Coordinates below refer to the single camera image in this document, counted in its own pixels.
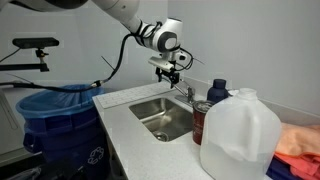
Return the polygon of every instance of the sink drain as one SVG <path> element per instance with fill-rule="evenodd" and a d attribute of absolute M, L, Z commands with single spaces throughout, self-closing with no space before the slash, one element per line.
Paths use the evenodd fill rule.
<path fill-rule="evenodd" d="M 160 131 L 155 131 L 153 132 L 153 135 L 159 140 L 159 141 L 163 141 L 163 142 L 168 142 L 169 141 L 169 136 L 164 133 L 164 132 L 160 132 Z"/>

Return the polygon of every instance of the recycling symbol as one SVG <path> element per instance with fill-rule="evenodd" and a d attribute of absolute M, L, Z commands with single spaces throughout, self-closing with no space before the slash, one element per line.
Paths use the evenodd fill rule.
<path fill-rule="evenodd" d="M 90 153 L 90 158 L 88 159 L 88 163 L 91 165 L 95 165 L 103 158 L 104 149 L 102 147 L 97 147 Z"/>

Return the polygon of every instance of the white jug cap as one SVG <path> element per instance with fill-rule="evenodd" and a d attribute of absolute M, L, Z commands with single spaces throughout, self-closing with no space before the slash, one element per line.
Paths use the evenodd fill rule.
<path fill-rule="evenodd" d="M 241 88 L 237 97 L 245 100 L 257 100 L 257 91 L 250 88 Z"/>

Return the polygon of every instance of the pink cloth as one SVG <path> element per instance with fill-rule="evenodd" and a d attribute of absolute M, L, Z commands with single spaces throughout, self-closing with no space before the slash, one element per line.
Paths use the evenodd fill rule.
<path fill-rule="evenodd" d="M 277 153 L 275 156 L 290 165 L 293 175 L 304 180 L 320 180 L 320 157 L 313 155 L 290 157 Z"/>

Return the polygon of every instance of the black cable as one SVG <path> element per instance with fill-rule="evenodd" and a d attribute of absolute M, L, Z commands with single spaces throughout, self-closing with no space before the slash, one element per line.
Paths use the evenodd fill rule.
<path fill-rule="evenodd" d="M 180 66 L 180 67 L 184 67 L 182 64 L 180 63 L 176 63 L 176 65 Z"/>
<path fill-rule="evenodd" d="M 141 45 L 143 45 L 144 47 L 146 47 L 146 45 L 144 44 L 144 33 L 147 32 L 147 30 L 149 29 L 149 27 L 151 27 L 151 24 L 148 24 L 146 27 L 143 28 L 143 30 L 141 31 L 140 35 L 138 35 L 137 37 L 140 38 L 141 41 Z"/>
<path fill-rule="evenodd" d="M 197 62 L 201 63 L 202 65 L 206 65 L 204 62 L 200 61 L 199 59 L 193 58 L 193 60 L 196 60 Z"/>
<path fill-rule="evenodd" d="M 103 80 L 103 83 L 108 82 L 118 72 L 118 70 L 119 70 L 119 68 L 121 66 L 121 63 L 122 63 L 123 51 L 124 51 L 124 48 L 125 48 L 125 45 L 126 45 L 126 41 L 131 36 L 134 36 L 134 34 L 127 34 L 123 38 L 122 43 L 121 43 L 120 55 L 119 55 L 117 66 L 114 68 L 114 70 L 112 71 L 111 75 L 107 79 Z"/>
<path fill-rule="evenodd" d="M 104 58 L 103 56 L 101 56 L 101 58 L 111 67 L 111 69 L 114 70 L 114 68 L 111 66 L 111 64 L 106 60 L 106 58 Z"/>
<path fill-rule="evenodd" d="M 65 89 L 65 88 L 59 88 L 59 87 L 53 87 L 53 86 L 42 86 L 38 84 L 33 83 L 23 83 L 23 82 L 5 82 L 0 83 L 0 86 L 13 86 L 14 88 L 28 88 L 28 89 L 47 89 L 51 91 L 57 91 L 57 92 L 64 92 L 64 93 L 80 93 L 84 91 L 88 91 L 90 89 L 93 89 L 95 87 L 88 86 L 84 89 Z"/>
<path fill-rule="evenodd" d="M 180 48 L 180 49 L 181 49 L 182 51 L 185 51 L 187 54 L 189 54 L 189 56 L 190 56 L 190 61 L 189 61 L 189 63 L 188 63 L 186 66 L 182 66 L 181 69 L 177 69 L 176 71 L 189 70 L 189 69 L 192 67 L 192 65 L 193 65 L 193 60 L 194 60 L 193 55 L 192 55 L 189 51 L 185 50 L 184 48 Z"/>
<path fill-rule="evenodd" d="M 21 79 L 21 80 L 23 80 L 23 81 L 26 81 L 26 82 L 29 82 L 29 83 L 32 83 L 32 82 L 29 81 L 28 79 L 25 79 L 25 78 L 23 78 L 23 77 L 20 77 L 20 76 L 14 75 L 14 74 L 9 74 L 9 73 L 7 73 L 7 75 L 13 76 L 13 77 L 16 77 L 16 78 L 19 78 L 19 79 Z"/>
<path fill-rule="evenodd" d="M 151 37 L 154 34 L 154 32 L 158 29 L 158 27 L 161 27 L 161 26 L 162 26 L 162 22 L 157 21 L 157 24 L 155 25 L 155 27 L 146 36 L 144 36 L 144 38 Z"/>
<path fill-rule="evenodd" d="M 13 56 L 14 54 L 16 54 L 18 51 L 20 51 L 20 48 L 17 49 L 16 51 L 14 51 L 13 53 L 9 54 L 8 56 L 2 58 L 2 59 L 0 60 L 0 63 L 1 63 L 2 61 L 4 61 L 4 60 L 8 59 L 9 57 Z"/>

